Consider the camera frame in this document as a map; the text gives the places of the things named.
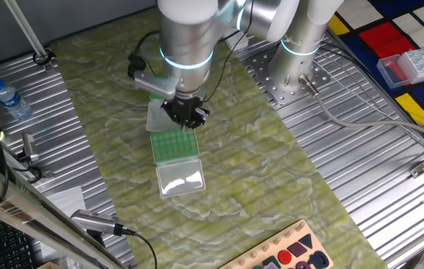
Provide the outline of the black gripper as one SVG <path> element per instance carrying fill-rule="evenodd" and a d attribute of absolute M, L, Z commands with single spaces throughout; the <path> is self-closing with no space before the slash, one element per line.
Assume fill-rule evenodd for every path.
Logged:
<path fill-rule="evenodd" d="M 171 100 L 165 100 L 161 108 L 181 129 L 195 129 L 202 126 L 209 117 L 209 111 L 201 108 L 202 104 L 199 97 L 182 99 L 175 96 Z"/>

